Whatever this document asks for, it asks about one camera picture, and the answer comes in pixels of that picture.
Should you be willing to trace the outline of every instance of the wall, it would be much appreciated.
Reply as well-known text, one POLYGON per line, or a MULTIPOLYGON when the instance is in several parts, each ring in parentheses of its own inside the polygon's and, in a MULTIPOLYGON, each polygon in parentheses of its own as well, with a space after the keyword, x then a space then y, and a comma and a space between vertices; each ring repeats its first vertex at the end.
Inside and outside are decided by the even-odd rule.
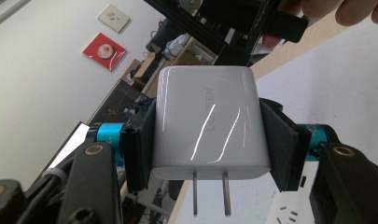
POLYGON ((0 0, 0 23, 31 0, 0 0))
POLYGON ((163 16, 138 0, 33 0, 0 25, 0 178, 28 188, 79 121, 88 121, 163 16), (117 34, 96 18, 112 4, 117 34), (113 72, 81 52, 99 33, 128 50, 113 72))

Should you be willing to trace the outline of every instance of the white power strip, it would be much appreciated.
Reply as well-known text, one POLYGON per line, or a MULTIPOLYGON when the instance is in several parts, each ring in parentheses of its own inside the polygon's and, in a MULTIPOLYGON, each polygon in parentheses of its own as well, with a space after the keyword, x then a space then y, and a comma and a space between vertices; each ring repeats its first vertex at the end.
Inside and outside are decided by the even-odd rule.
POLYGON ((315 223, 310 193, 318 164, 318 161, 307 161, 304 164, 298 191, 276 193, 267 224, 315 223))

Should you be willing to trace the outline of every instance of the charger prong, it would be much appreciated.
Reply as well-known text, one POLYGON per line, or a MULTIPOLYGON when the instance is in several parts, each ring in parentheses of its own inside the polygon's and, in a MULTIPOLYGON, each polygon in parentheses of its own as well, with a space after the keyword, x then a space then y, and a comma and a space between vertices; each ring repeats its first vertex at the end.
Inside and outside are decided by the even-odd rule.
POLYGON ((194 206, 194 216, 198 214, 198 205, 197 205, 197 173, 192 174, 192 194, 193 194, 193 206, 194 206))
POLYGON ((231 201, 230 201, 230 188, 229 188, 229 175, 223 174, 223 196, 224 196, 224 213, 226 217, 231 216, 231 201))

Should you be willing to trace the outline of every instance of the power adapter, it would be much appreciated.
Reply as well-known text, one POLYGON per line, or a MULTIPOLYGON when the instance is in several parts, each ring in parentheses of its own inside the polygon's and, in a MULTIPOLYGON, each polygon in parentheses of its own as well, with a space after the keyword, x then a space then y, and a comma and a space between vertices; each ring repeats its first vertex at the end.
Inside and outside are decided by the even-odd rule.
POLYGON ((172 66, 159 75, 152 156, 154 175, 223 180, 226 216, 229 179, 253 179, 271 169, 252 71, 241 66, 172 66))

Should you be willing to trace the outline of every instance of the cable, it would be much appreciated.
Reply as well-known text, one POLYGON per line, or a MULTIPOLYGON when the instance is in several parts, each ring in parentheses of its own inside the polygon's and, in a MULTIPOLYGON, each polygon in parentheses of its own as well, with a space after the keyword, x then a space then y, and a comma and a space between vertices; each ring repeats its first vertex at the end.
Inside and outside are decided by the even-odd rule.
POLYGON ((22 213, 19 220, 17 221, 18 224, 25 224, 25 223, 32 223, 32 217, 40 210, 40 207, 47 202, 49 196, 52 192, 54 192, 55 188, 60 185, 60 180, 57 176, 52 176, 49 179, 47 185, 42 188, 42 190, 32 199, 29 206, 26 210, 22 213))

